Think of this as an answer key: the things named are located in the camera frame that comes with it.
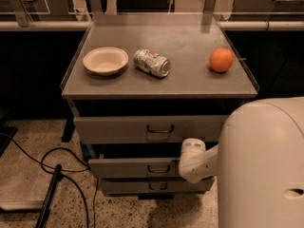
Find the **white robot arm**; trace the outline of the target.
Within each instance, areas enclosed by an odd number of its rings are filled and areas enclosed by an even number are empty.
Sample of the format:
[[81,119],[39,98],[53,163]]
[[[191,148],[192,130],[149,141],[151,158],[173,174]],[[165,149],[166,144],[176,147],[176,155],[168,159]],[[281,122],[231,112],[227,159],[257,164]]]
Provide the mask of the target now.
[[235,110],[211,149],[182,142],[180,175],[218,180],[218,228],[304,228],[304,97]]

